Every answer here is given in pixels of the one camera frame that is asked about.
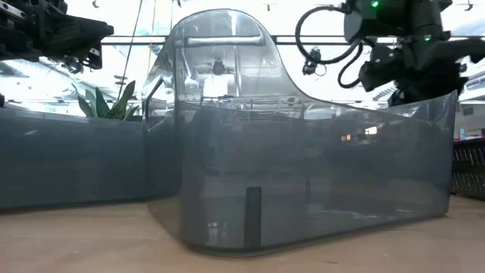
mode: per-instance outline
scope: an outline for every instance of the transparent plastic container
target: transparent plastic container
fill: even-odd
[[[190,246],[252,253],[447,212],[455,93],[382,111],[313,99],[227,9],[174,27],[144,93],[149,207]]]

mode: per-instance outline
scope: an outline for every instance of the table surface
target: table surface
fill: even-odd
[[[145,203],[0,216],[1,273],[485,272],[485,202],[452,196],[446,217],[255,258],[194,253]]]

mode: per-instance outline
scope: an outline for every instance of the plant leaf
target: plant leaf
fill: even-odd
[[[79,94],[79,91],[77,91],[76,86],[72,85],[74,87],[74,90],[76,90],[77,94],[77,103],[79,104],[79,107],[83,111],[83,113],[86,115],[87,118],[92,118],[94,117],[94,114],[92,113],[92,109],[89,106],[89,103]]]
[[[127,87],[123,91],[123,95],[120,100],[118,100],[111,108],[108,113],[106,113],[105,118],[119,119],[122,120],[127,113],[128,100],[131,98],[135,92],[135,81],[127,84]]]
[[[135,107],[130,107],[130,109],[128,109],[127,111],[127,115],[124,116],[124,120],[125,121],[131,121],[132,118],[133,118],[133,115],[135,114],[135,111],[139,108],[139,106],[135,106]]]
[[[96,89],[96,111],[98,112],[98,117],[104,118],[106,113],[109,111],[108,103],[105,101],[105,97],[103,97],[103,93],[99,90],[98,87]]]
[[[92,113],[95,117],[97,117],[98,114],[96,111],[96,97],[91,91],[86,90],[86,99],[89,100],[89,107],[91,107]]]

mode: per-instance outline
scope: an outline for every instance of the wooden table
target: wooden table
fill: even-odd
[[[146,204],[0,216],[1,273],[485,272],[485,202],[452,196],[447,217],[257,258],[187,250]]]

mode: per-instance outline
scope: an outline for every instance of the green plant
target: green plant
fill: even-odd
[[[77,88],[75,86],[74,89],[76,90],[79,107],[81,110],[83,110],[83,113],[88,118],[108,118],[123,121],[134,121],[133,115],[139,106],[130,106],[128,108],[128,100],[135,92],[135,81],[128,83],[127,87],[123,91],[123,95],[113,104],[111,109],[109,108],[108,103],[106,103],[105,98],[98,87],[95,88],[95,95],[89,91],[86,91],[86,98],[83,98],[79,92],[77,92]]]

